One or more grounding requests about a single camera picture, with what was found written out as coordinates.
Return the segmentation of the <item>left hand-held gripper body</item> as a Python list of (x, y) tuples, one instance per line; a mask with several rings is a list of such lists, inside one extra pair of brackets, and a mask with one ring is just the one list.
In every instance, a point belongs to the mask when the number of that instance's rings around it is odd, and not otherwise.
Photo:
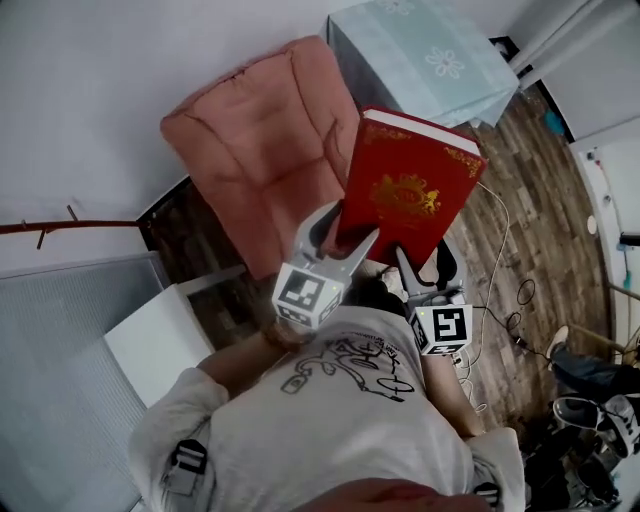
[(344, 261), (312, 261), (296, 257), (285, 262), (272, 294), (276, 315), (299, 330), (318, 330), (342, 302), (350, 285)]

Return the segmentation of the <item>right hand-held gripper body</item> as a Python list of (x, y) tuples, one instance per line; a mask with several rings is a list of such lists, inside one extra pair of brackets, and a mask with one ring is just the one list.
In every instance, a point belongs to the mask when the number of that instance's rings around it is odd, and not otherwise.
[(472, 315), (460, 290), (420, 298), (408, 320), (419, 353), (451, 355), (466, 348), (472, 341)]

